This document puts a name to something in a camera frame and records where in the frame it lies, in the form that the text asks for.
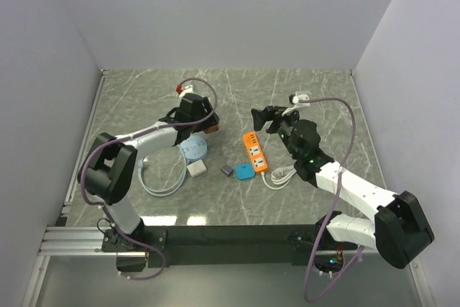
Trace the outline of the red cube socket adapter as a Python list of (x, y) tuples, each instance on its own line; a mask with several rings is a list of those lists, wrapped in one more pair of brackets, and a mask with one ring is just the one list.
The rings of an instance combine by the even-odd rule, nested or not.
[(219, 124), (218, 123), (207, 123), (203, 125), (202, 132), (204, 134), (210, 134), (213, 132), (217, 132), (219, 130)]

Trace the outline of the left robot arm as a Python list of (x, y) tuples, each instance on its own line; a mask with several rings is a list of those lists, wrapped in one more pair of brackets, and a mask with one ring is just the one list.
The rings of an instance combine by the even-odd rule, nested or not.
[(119, 136), (103, 132), (96, 137), (80, 168), (78, 182), (86, 203), (103, 210), (124, 249), (134, 251), (152, 244), (128, 197), (137, 161), (178, 146), (193, 133), (218, 129), (219, 117), (209, 98), (187, 93), (180, 98), (179, 106), (149, 127)]

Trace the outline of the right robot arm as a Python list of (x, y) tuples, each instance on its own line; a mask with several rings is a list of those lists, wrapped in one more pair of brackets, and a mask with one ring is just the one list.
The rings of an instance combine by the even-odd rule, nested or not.
[(316, 223), (314, 245), (321, 249), (341, 243), (375, 249), (397, 269), (403, 269), (435, 239), (418, 199), (380, 188), (343, 168), (321, 148), (316, 123), (301, 119), (298, 110), (281, 106), (252, 109), (255, 131), (266, 123), (268, 134), (276, 134), (294, 163), (271, 174), (279, 189), (297, 175), (312, 186), (338, 196), (362, 213), (351, 217), (333, 210)]

